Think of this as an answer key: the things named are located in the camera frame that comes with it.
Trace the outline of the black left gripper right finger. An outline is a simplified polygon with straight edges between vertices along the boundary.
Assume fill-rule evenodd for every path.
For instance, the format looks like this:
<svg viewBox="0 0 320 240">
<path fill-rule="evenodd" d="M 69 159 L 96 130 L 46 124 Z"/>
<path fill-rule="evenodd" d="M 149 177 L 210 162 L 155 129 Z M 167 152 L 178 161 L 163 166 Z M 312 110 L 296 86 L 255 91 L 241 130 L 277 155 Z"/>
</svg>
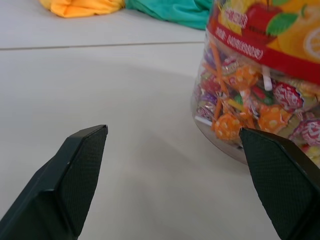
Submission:
<svg viewBox="0 0 320 240">
<path fill-rule="evenodd" d="M 282 240 L 320 238 L 320 169 L 291 140 L 239 132 L 257 195 Z"/>
</svg>

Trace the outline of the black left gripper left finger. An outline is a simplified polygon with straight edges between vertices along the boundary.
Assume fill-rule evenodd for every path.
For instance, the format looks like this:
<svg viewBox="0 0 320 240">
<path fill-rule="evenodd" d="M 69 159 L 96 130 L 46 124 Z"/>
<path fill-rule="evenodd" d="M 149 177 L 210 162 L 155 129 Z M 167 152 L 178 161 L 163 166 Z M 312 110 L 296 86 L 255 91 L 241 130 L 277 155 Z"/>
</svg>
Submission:
<svg viewBox="0 0 320 240">
<path fill-rule="evenodd" d="M 97 188 L 107 135 L 102 124 L 67 137 L 0 220 L 0 238 L 78 239 Z"/>
</svg>

